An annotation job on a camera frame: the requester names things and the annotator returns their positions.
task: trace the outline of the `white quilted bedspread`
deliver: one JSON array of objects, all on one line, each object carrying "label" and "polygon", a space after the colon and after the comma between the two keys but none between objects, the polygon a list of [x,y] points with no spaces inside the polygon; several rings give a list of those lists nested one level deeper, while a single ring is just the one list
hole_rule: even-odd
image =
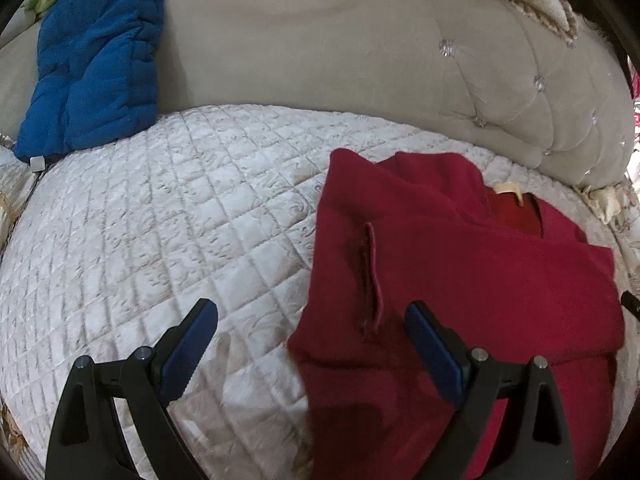
[{"label": "white quilted bedspread", "polygon": [[[125,358],[154,343],[200,297],[218,332],[170,413],[216,479],[303,479],[311,467],[302,382],[284,341],[303,305],[315,210],[328,155],[459,152],[487,184],[512,180],[616,254],[615,238],[580,198],[486,149],[412,126],[346,113],[252,105],[173,114],[130,139],[73,153],[36,188],[0,267],[2,394],[44,463],[75,358]],[[635,392],[635,325],[620,354],[616,421]],[[154,478],[122,409],[144,478]]]}]

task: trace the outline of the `blue gripper pad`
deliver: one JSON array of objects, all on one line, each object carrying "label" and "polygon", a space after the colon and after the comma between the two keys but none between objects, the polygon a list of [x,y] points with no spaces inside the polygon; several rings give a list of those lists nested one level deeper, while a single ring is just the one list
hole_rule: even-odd
[{"label": "blue gripper pad", "polygon": [[157,393],[164,407],[184,393],[217,327],[216,304],[211,300],[199,300],[183,322],[167,330],[156,345],[161,364]]},{"label": "blue gripper pad", "polygon": [[427,369],[440,397],[458,410],[465,400],[466,381],[462,369],[436,329],[415,304],[404,312],[404,329]]}]

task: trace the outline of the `blue quilted fabric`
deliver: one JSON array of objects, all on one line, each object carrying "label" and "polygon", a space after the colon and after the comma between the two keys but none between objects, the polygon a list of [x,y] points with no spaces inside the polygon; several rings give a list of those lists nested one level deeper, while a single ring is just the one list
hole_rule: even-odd
[{"label": "blue quilted fabric", "polygon": [[40,28],[15,155],[56,158],[154,124],[163,19],[163,0],[58,0]]}]

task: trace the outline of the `white tag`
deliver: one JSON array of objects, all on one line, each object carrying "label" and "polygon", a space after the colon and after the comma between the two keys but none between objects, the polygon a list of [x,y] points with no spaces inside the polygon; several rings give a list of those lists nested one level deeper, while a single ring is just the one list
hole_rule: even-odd
[{"label": "white tag", "polygon": [[46,165],[44,163],[44,157],[41,156],[32,156],[29,159],[29,167],[31,169],[31,173],[38,173],[39,171],[44,171]]}]

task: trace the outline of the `folded red sweater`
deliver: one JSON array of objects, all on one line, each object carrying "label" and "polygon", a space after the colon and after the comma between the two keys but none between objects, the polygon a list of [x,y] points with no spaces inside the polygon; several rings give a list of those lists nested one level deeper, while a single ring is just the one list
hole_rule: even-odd
[{"label": "folded red sweater", "polygon": [[[313,480],[410,480],[452,415],[404,334],[423,300],[470,348],[552,364],[578,478],[609,431],[609,364],[623,343],[609,249],[549,204],[487,190],[456,154],[372,164],[332,154],[318,206],[308,305],[288,348],[308,394]],[[480,476],[497,402],[465,478]]]}]

